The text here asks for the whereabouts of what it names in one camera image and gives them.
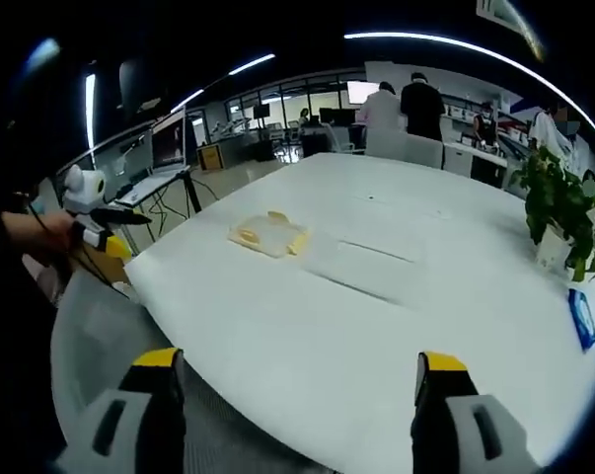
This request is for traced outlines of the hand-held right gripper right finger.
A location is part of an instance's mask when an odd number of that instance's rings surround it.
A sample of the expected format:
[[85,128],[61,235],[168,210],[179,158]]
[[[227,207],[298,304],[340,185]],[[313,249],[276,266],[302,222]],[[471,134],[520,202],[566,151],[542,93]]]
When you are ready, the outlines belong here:
[[421,352],[410,425],[414,473],[539,473],[521,424],[452,355]]

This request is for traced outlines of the person's left hand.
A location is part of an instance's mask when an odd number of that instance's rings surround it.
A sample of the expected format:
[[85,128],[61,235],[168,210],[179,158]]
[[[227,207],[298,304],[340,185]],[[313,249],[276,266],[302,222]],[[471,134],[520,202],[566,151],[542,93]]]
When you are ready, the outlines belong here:
[[65,251],[70,251],[75,245],[75,218],[66,211],[57,211],[48,214],[45,222],[48,230],[57,240],[58,246]]

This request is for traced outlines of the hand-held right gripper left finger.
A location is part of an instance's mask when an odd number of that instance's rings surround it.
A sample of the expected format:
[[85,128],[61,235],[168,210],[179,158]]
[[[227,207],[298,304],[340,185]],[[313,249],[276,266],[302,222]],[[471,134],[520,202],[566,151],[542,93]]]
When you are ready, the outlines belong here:
[[57,473],[182,473],[185,470],[183,351],[137,358],[115,389],[81,414],[55,461]]

